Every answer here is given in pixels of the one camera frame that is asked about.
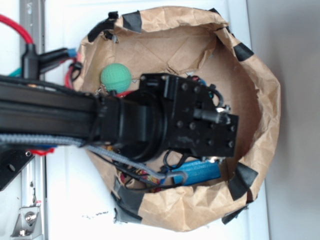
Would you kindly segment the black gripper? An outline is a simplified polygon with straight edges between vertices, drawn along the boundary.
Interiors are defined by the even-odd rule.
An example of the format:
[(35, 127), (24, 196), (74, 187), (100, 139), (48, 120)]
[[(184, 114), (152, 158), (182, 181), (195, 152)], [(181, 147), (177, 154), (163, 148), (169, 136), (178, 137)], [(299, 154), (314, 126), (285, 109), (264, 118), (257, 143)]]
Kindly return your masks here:
[(239, 117), (230, 114), (215, 85), (198, 76), (146, 73), (139, 91), (162, 115), (162, 150), (194, 158), (235, 155)]

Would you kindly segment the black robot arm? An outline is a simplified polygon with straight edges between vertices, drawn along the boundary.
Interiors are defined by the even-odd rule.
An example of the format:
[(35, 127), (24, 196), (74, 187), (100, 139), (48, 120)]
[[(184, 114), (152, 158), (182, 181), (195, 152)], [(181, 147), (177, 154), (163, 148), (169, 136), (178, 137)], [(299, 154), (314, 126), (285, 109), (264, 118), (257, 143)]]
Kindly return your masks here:
[(0, 78), (0, 131), (110, 144), (134, 162), (171, 150), (186, 157), (233, 157), (239, 118), (213, 102), (219, 92), (167, 73), (140, 77), (123, 98), (18, 77)]

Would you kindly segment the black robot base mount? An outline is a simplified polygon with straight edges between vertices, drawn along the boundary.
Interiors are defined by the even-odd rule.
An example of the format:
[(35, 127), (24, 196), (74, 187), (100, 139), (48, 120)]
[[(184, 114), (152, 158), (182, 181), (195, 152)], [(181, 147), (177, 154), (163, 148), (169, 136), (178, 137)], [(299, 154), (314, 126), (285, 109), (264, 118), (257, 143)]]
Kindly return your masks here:
[(0, 148), (0, 191), (6, 189), (33, 157), (30, 151), (23, 149)]

